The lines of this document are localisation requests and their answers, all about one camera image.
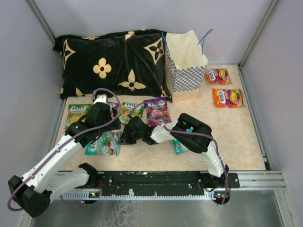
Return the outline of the purple snack packet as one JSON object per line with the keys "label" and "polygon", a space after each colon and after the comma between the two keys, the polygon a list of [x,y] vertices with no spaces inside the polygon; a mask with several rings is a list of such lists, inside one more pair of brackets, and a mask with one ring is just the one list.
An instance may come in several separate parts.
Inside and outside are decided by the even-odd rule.
{"label": "purple snack packet", "polygon": [[108,102],[108,105],[110,107],[110,115],[111,118],[114,120],[117,120],[120,113],[119,113],[119,104],[114,102]]}

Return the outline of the yellow green snack packet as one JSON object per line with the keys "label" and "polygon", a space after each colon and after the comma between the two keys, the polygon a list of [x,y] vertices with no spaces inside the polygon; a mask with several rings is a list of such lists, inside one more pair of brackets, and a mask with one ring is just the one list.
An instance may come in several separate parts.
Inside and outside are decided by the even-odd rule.
{"label": "yellow green snack packet", "polygon": [[122,124],[128,124],[133,117],[138,116],[139,118],[142,118],[144,108],[144,104],[138,105],[134,103],[123,102],[119,116],[120,122]]}

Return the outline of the green Fox's candy bag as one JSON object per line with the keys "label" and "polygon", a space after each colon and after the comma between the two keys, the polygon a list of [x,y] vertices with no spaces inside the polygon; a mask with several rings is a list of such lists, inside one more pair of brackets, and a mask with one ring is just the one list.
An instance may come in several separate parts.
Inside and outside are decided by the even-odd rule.
{"label": "green Fox's candy bag", "polygon": [[91,104],[71,104],[68,107],[65,129],[69,128],[72,123],[85,116],[91,108]]}

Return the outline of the red teal snack packet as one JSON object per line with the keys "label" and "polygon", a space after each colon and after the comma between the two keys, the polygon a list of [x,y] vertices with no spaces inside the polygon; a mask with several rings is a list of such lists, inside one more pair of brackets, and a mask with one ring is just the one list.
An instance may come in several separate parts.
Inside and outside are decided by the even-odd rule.
{"label": "red teal snack packet", "polygon": [[144,100],[144,104],[147,111],[148,125],[155,126],[172,122],[165,97]]}

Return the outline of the blue checkered paper bag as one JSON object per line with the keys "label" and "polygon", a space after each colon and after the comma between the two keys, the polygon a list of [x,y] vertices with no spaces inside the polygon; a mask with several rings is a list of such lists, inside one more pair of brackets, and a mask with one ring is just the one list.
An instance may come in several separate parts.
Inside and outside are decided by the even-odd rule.
{"label": "blue checkered paper bag", "polygon": [[204,43],[212,31],[209,29],[201,39],[193,30],[183,34],[162,34],[166,81],[174,102],[198,97],[208,65]]}

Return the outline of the orange snack packet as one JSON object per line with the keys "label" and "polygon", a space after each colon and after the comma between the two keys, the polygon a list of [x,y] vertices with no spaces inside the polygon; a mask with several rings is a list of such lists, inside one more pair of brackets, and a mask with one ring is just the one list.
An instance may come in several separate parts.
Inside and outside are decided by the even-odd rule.
{"label": "orange snack packet", "polygon": [[243,92],[240,89],[212,89],[214,105],[220,108],[244,107]]}
{"label": "orange snack packet", "polygon": [[207,80],[212,84],[227,85],[232,83],[227,68],[207,69],[206,77]]}

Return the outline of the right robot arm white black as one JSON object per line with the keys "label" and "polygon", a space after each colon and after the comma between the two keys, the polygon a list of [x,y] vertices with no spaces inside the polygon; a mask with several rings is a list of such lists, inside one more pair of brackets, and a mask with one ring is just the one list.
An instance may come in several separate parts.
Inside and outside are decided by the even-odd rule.
{"label": "right robot arm white black", "polygon": [[150,126],[141,118],[133,117],[124,127],[119,143],[133,145],[138,140],[148,145],[177,140],[189,151],[200,154],[215,186],[229,187],[228,169],[220,157],[212,129],[200,120],[182,113],[174,122]]}

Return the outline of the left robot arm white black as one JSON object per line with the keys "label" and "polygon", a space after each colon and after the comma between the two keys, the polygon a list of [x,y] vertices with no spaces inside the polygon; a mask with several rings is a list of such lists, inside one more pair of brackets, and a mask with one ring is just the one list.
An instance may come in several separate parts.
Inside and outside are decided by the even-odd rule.
{"label": "left robot arm white black", "polygon": [[68,174],[56,178],[62,166],[102,133],[121,128],[121,106],[114,110],[108,103],[95,102],[87,115],[72,123],[53,149],[21,177],[8,181],[10,211],[24,210],[31,217],[41,215],[51,202],[77,188],[92,188],[98,184],[98,171],[88,163],[79,165]]}

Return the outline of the black pillow with beige flowers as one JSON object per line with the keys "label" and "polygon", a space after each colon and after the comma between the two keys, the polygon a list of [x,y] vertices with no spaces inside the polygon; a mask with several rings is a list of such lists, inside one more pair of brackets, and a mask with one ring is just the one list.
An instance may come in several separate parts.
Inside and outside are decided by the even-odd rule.
{"label": "black pillow with beige flowers", "polygon": [[124,31],[101,36],[61,35],[53,50],[63,61],[60,98],[90,96],[97,88],[116,95],[166,97],[165,31]]}

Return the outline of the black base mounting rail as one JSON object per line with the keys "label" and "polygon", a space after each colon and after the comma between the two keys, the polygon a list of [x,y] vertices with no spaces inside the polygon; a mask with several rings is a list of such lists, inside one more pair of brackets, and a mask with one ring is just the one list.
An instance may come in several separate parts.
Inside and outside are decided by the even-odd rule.
{"label": "black base mounting rail", "polygon": [[204,195],[204,190],[228,190],[239,188],[236,173],[214,177],[206,171],[104,171],[98,172],[91,183],[79,189],[100,189],[101,195],[128,195],[132,190],[135,196],[188,196]]}

